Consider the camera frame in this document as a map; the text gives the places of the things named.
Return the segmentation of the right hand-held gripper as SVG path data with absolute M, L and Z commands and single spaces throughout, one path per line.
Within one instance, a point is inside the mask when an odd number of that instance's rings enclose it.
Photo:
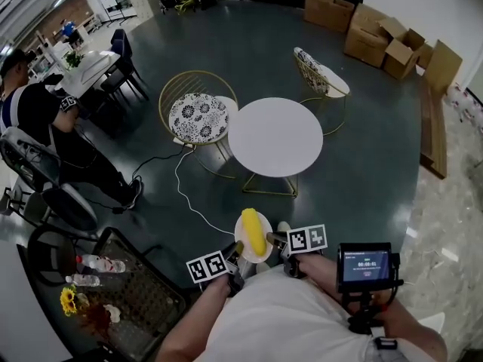
M 327 235 L 324 224 L 310 225 L 287 232 L 268 232 L 267 241 L 279 247 L 285 273 L 292 278 L 304 278 L 300 270 L 297 254 L 317 253 L 322 255 L 327 248 Z

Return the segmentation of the closed cardboard box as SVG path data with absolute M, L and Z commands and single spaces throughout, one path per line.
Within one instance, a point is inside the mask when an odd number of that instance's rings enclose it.
M 380 25 L 380 21 L 388 18 L 385 13 L 382 13 L 368 5 L 359 3 L 352 15 L 350 28 L 361 28 L 374 35 L 384 35 L 386 31 Z
M 345 33 L 355 5 L 344 0 L 305 0 L 303 19 L 326 29 Z
M 343 52 L 375 68 L 380 68 L 386 55 L 389 40 L 360 26 L 351 26 L 346 34 Z

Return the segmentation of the green potted plant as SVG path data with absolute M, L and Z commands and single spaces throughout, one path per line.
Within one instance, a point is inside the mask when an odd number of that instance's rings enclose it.
M 69 69 L 74 69 L 80 65 L 84 57 L 84 54 L 80 54 L 77 51 L 70 51 L 65 55 L 64 59 Z

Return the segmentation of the black timer screen device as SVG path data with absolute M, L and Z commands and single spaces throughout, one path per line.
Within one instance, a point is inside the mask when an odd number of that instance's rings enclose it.
M 392 247 L 383 243 L 341 243 L 337 252 L 339 293 L 386 290 L 392 286 Z

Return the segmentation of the black round chair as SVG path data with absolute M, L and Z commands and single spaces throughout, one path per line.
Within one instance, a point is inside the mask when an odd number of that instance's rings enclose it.
M 47 287 L 65 284 L 66 277 L 77 272 L 78 251 L 88 252 L 80 241 L 94 247 L 98 238 L 78 235 L 49 224 L 35 228 L 26 248 L 27 262 L 35 278 Z

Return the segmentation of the open cardboard box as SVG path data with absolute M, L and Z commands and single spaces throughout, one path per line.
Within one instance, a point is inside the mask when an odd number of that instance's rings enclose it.
M 414 69 L 426 39 L 412 28 L 406 29 L 394 17 L 387 17 L 378 23 L 391 38 L 385 50 L 383 70 L 393 78 L 402 80 Z

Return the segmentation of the person's right forearm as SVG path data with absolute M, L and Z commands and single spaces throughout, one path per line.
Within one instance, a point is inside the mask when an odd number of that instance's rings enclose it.
M 301 254 L 297 259 L 303 273 L 332 299 L 342 302 L 342 294 L 337 287 L 335 262 L 317 254 Z M 377 314 L 376 319 L 383 322 L 385 334 L 389 338 L 403 339 L 411 343 L 436 362 L 448 362 L 448 350 L 441 335 L 420 324 L 397 299 Z

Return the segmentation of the grey mesh office chair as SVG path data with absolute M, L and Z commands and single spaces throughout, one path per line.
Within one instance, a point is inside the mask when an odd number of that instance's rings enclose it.
M 60 158 L 18 127 L 0 136 L 0 155 L 7 166 L 65 223 L 93 231 L 97 217 L 90 204 L 69 184 L 60 182 Z

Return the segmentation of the white round plate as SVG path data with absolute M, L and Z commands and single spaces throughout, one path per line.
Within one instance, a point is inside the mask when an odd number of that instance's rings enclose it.
M 262 213 L 258 212 L 257 215 L 260 219 L 260 223 L 263 228 L 263 233 L 264 235 L 267 235 L 269 232 L 272 231 L 272 226 L 270 225 L 269 220 Z M 250 241 L 248 239 L 247 233 L 245 232 L 241 216 L 238 218 L 235 224 L 234 235 L 235 235 L 235 241 L 242 241 L 244 245 L 244 249 L 241 253 L 241 256 L 248 262 L 255 263 L 255 264 L 265 262 L 271 255 L 273 245 L 268 241 L 266 241 L 266 252 L 263 256 L 258 256 L 253 251 L 253 248 L 250 245 Z

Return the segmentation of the white office desk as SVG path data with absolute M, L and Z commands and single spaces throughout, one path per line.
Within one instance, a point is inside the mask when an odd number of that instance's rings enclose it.
M 119 59 L 120 56 L 111 51 L 89 51 L 54 88 L 80 99 Z

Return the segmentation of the yellow corn cob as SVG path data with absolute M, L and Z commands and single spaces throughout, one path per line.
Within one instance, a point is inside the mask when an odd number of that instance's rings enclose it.
M 241 218 L 254 253 L 257 256 L 263 256 L 266 253 L 266 239 L 257 211 L 254 208 L 244 209 L 241 212 Z

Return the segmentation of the yellow sunflower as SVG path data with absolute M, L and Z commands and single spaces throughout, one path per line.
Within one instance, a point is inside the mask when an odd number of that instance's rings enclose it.
M 60 304 L 63 309 L 63 313 L 70 317 L 78 313 L 76 303 L 76 288 L 72 285 L 64 287 L 60 293 Z

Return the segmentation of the person's left forearm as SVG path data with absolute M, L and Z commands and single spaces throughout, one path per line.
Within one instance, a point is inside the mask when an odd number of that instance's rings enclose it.
M 228 276 L 213 279 L 165 337 L 155 362 L 193 362 L 205 350 L 211 330 L 230 294 Z

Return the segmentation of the pack of water bottles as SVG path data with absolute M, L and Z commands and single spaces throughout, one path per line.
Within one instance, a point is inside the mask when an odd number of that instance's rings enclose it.
M 447 91 L 451 106 L 457 111 L 460 120 L 467 120 L 483 133 L 483 106 L 458 84 L 451 85 Z

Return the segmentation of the black mesh table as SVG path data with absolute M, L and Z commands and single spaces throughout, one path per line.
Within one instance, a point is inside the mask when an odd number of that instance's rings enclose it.
M 94 254 L 121 260 L 124 273 L 100 273 L 84 268 L 82 275 L 96 275 L 99 287 L 75 287 L 89 305 L 119 308 L 121 320 L 111 324 L 102 341 L 127 362 L 146 362 L 169 330 L 188 309 L 187 295 L 166 278 L 118 230 L 106 228 L 94 246 Z

